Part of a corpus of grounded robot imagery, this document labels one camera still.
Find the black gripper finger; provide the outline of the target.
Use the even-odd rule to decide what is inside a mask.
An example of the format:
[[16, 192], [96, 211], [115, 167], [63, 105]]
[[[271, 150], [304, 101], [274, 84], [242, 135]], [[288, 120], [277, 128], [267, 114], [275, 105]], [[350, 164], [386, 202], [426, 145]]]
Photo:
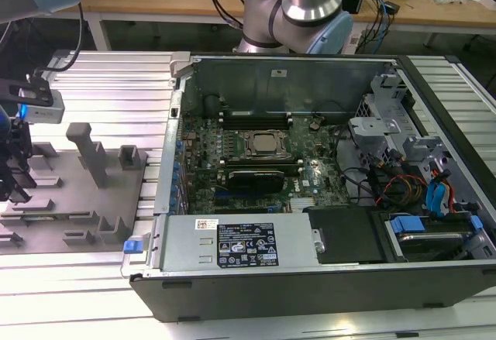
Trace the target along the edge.
[[12, 175], [12, 171], [5, 162], [1, 162], [1, 201], [7, 201], [12, 192], [15, 190], [16, 182]]
[[26, 189], [33, 188], [28, 159], [33, 155], [29, 124], [22, 119], [11, 119], [11, 130], [7, 138], [9, 158], [9, 185], [12, 189], [9, 200], [13, 203], [27, 203], [31, 196]]

